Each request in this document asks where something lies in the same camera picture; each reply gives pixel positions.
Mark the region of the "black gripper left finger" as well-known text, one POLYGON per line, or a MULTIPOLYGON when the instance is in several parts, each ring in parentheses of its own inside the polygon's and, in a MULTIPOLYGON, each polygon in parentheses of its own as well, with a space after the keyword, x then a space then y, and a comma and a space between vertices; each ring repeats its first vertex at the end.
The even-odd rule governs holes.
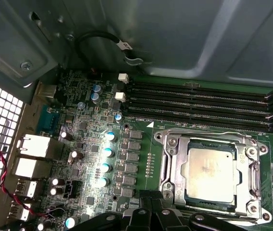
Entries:
POLYGON ((151 226, 152 191, 141 190, 140 207, 124 214, 105 212, 74 227, 71 231, 149 231, 151 226))

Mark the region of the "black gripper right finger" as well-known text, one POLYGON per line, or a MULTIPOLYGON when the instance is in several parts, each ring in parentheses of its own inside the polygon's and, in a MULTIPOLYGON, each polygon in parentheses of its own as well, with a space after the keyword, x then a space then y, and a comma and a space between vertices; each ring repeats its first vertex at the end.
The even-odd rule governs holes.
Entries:
POLYGON ((164 231, 243 231, 244 228, 216 218, 207 213, 193 213, 184 218, 177 209, 164 207, 160 191, 151 191, 152 212, 164 231))

